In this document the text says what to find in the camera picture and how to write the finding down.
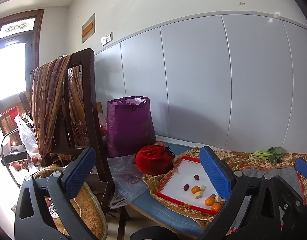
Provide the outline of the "clear plastic bag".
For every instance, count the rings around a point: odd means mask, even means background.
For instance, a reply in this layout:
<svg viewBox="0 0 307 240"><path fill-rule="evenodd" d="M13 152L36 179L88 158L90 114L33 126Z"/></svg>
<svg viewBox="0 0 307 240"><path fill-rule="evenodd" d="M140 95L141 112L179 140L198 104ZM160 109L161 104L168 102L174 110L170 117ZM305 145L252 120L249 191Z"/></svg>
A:
<svg viewBox="0 0 307 240"><path fill-rule="evenodd" d="M108 158L107 163L109 181L103 174L98 175L96 167L86 180L104 213L129 205L148 189L143 174L136 168L134 154Z"/></svg>

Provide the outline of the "red velvet pouch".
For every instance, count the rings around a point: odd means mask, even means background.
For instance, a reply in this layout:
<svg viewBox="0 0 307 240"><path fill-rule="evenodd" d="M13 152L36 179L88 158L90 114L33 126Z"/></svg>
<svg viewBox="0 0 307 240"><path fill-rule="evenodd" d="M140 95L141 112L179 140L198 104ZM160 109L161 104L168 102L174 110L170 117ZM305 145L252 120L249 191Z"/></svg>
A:
<svg viewBox="0 0 307 240"><path fill-rule="evenodd" d="M168 146L148 145L136 154L136 167L143 173L158 176L168 173L173 168L175 155Z"/></svg>

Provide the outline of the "gold brown velvet cloth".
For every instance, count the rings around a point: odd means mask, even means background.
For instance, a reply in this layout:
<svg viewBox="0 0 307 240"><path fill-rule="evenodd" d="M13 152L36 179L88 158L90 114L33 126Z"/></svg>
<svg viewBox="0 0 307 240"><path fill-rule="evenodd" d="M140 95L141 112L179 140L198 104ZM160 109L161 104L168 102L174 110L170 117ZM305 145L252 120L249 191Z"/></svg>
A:
<svg viewBox="0 0 307 240"><path fill-rule="evenodd" d="M303 158L307 161L306 154L285 153L282 157L282 162L278 164L271 163L267 160L249 159L248 153L233 152L228 150L215 150L215 154L223 161L225 161L231 168L241 171L277 171L282 175L282 171L290 168L294 173L291 174L292 178L296 179L296 185L300 187L300 194L307 203L307 179L293 168L295 161L298 158ZM213 220L212 215L204 215L200 211L190 211L187 207L181 207L177 204L172 204L168 200L164 200L157 196L158 187L161 186L167 174L159 176L144 175L142 180L149 187L151 196L159 201L168 211L178 213L182 218L187 217L191 222L198 224L198 230L201 232L206 229Z"/></svg>

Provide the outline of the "white wall switch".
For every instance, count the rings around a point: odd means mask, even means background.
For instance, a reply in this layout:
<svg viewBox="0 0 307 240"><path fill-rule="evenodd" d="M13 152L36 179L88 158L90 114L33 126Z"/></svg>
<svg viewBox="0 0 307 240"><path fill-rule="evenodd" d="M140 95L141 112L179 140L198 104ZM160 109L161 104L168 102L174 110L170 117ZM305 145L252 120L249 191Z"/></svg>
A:
<svg viewBox="0 0 307 240"><path fill-rule="evenodd" d="M101 45L105 46L113 40L113 34L110 32L108 35L105 35L101 38Z"/></svg>

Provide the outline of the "dark wooden chair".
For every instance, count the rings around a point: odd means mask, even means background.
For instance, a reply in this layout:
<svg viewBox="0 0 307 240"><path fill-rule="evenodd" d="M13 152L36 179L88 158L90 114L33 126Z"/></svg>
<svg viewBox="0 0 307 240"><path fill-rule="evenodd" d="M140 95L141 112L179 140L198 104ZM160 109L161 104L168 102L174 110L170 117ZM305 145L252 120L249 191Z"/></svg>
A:
<svg viewBox="0 0 307 240"><path fill-rule="evenodd" d="M89 141L87 146L92 147L96 152L96 168L98 175L103 174L106 180L109 181L108 175L110 174L110 169L107 163L106 150L102 140L97 111L94 82L94 51L87 48L71 55L69 69L79 69L82 86L83 106L79 109L84 115L81 120L85 121L86 124L85 134ZM57 114L52 149L51 152L42 157L45 166L52 164L52 154L56 154L63 165L69 164L78 157L85 147L79 146L74 139L74 124L71 119L70 111L70 90L68 89L68 85L71 82L68 81L68 79L69 76L67 75L64 81L64 92L62 96L64 102L61 104ZM117 238L124 239L126 221L130 218L129 214L124 207L113 211L110 210L108 213L104 214L112 214L114 212L119 214Z"/></svg>

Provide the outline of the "red box lid tray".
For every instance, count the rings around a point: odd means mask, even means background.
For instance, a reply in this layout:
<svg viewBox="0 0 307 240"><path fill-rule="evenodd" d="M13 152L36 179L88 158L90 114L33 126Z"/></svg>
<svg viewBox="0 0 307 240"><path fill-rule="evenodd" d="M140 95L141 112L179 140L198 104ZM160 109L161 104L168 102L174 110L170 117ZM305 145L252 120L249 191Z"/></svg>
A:
<svg viewBox="0 0 307 240"><path fill-rule="evenodd" d="M168 174L157 190L157 196L173 204L188 207L195 211L216 215L220 210L213 208L207 198L213 197L216 203L226 199L216 192L209 176L198 158L183 156Z"/></svg>

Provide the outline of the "large orange tangerine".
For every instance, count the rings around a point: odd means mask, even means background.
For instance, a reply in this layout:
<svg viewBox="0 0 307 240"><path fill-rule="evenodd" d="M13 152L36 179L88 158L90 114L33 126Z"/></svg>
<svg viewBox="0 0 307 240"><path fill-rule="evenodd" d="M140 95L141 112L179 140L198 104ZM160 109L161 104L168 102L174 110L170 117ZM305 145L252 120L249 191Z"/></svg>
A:
<svg viewBox="0 0 307 240"><path fill-rule="evenodd" d="M191 188L192 194L196 194L197 192L200 192L201 188L199 186L194 186Z"/></svg>

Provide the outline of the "black metal chair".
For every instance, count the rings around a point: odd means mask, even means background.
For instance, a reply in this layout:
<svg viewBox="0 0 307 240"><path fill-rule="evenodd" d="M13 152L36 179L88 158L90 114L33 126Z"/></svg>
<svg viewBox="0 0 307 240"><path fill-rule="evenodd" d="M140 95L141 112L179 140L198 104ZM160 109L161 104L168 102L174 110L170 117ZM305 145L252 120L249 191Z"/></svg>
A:
<svg viewBox="0 0 307 240"><path fill-rule="evenodd" d="M11 147L11 150L10 150L10 153L8 153L7 155L4 154L4 148L3 148L3 143L4 143L4 140L9 137L10 135L18 132L19 129L16 128L14 130L12 130L11 132L7 133L2 141L1 141L1 148L0 148L0 155L1 155L1 158L2 158L2 163L4 164L4 166L6 167L9 175L11 176L13 182L16 184L16 186L20 189L21 188L21 184L19 184L17 182L17 180L15 179L13 173L11 172L10 168L9 168L9 164L10 163L13 163L13 162L18 162L18 161L23 161L25 159L27 159L28 157L28 154L27 154L27 151L26 150L23 150L23 151L14 151L13 150L13 147Z"/></svg>

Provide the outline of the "purple shopping bag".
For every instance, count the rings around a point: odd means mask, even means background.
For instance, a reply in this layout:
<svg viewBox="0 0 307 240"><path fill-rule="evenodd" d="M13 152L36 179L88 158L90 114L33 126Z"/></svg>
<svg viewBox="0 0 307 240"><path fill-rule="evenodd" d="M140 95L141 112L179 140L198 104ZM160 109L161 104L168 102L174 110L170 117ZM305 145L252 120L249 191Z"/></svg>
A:
<svg viewBox="0 0 307 240"><path fill-rule="evenodd" d="M108 101L107 140L110 158L132 155L154 144L150 99L128 96Z"/></svg>

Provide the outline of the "grey felt mat red trim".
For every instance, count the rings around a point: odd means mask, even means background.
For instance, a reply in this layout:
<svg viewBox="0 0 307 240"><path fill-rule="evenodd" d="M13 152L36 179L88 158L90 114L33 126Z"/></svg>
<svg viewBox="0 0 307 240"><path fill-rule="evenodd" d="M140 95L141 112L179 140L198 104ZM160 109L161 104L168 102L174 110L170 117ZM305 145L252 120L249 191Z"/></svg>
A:
<svg viewBox="0 0 307 240"><path fill-rule="evenodd" d="M282 232L284 211L279 207L273 176L238 176L232 194L222 209L224 220L233 222L245 196L250 196L245 215L237 231L226 239L299 239L305 232Z"/></svg>

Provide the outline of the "white plastic bag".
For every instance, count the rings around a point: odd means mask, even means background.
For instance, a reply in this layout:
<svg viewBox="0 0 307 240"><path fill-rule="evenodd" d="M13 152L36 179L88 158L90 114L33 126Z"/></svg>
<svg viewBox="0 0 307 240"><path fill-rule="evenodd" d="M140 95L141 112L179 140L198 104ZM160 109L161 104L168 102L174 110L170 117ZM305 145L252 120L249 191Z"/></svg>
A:
<svg viewBox="0 0 307 240"><path fill-rule="evenodd" d="M34 133L33 121L28 116L22 119L19 115L14 118L14 121L17 124L21 142L27 151L28 170L31 174L34 174L42 169L42 166L41 156L38 152L38 143Z"/></svg>

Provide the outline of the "green bok choy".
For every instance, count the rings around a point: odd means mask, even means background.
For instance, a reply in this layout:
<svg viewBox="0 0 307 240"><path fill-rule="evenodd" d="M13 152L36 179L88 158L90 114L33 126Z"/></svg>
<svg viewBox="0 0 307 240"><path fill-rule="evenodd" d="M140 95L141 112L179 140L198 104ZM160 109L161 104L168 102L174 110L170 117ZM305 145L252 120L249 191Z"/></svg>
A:
<svg viewBox="0 0 307 240"><path fill-rule="evenodd" d="M259 150L249 155L249 159L263 159L271 163L278 164L282 162L285 150L282 147L271 147L266 151Z"/></svg>

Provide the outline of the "striped brown scarf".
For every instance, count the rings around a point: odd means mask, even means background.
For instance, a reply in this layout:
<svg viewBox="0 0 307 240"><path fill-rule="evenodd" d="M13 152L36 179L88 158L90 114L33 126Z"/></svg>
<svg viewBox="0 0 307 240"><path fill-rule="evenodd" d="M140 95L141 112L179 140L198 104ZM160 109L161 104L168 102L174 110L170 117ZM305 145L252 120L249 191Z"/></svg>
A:
<svg viewBox="0 0 307 240"><path fill-rule="evenodd" d="M70 111L74 124L74 139L79 146L89 144L85 121L80 107L83 106L82 86L80 82L79 69L69 69L72 55L58 57L51 62L41 65L34 70L32 84L32 120L35 129L35 137L38 152L42 157L46 156L52 149L52 141L57 121L57 114L64 92L64 81L68 75L71 83Z"/></svg>

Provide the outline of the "apple behind pouch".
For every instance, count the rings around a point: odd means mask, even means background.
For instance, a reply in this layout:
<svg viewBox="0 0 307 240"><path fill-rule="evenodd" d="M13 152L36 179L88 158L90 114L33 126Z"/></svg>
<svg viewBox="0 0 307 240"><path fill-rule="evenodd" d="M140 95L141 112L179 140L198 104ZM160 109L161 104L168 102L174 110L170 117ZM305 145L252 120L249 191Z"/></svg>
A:
<svg viewBox="0 0 307 240"><path fill-rule="evenodd" d="M165 144L161 141L155 142L154 145L165 146Z"/></svg>

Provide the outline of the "wooden framed window door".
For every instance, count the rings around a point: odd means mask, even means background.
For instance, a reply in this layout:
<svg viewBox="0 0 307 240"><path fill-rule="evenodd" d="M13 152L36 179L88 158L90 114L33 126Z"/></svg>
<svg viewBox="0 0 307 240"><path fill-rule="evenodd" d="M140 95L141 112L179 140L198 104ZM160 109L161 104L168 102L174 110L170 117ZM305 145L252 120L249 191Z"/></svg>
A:
<svg viewBox="0 0 307 240"><path fill-rule="evenodd" d="M36 9L0 19L0 116L29 90L30 74L39 65L43 14Z"/></svg>

